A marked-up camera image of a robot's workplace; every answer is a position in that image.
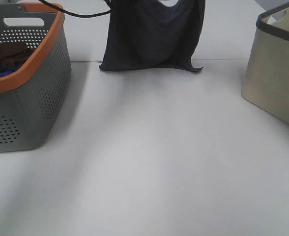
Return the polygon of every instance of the laundry basket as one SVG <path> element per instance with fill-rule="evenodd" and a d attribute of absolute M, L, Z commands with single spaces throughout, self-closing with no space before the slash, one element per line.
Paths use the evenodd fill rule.
<path fill-rule="evenodd" d="M 43 26 L 8 26 L 5 18 L 40 18 Z M 0 4 L 0 43 L 35 49 L 16 72 L 0 78 L 0 152 L 31 149 L 47 138 L 71 76 L 64 14 L 42 3 Z"/>
<path fill-rule="evenodd" d="M 269 18 L 285 11 L 272 24 Z M 289 124 L 289 3 L 261 14 L 242 95 Z"/>

